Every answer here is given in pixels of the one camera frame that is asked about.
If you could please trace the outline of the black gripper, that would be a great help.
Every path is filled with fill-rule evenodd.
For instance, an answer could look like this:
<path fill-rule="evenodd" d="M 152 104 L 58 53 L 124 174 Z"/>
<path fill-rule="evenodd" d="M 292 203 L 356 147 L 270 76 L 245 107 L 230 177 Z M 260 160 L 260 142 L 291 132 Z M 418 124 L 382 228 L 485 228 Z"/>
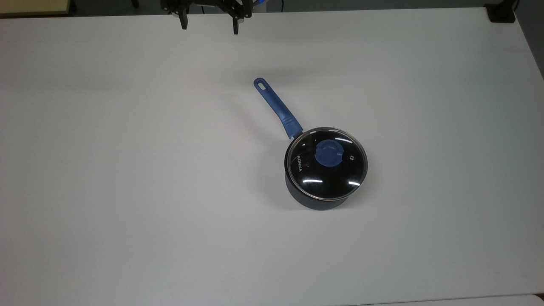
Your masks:
<path fill-rule="evenodd" d="M 178 15 L 182 29 L 188 29 L 188 16 L 191 6 L 211 6 L 232 17 L 233 33 L 239 34 L 240 19 L 253 14 L 253 0 L 162 0 L 161 9 Z"/>

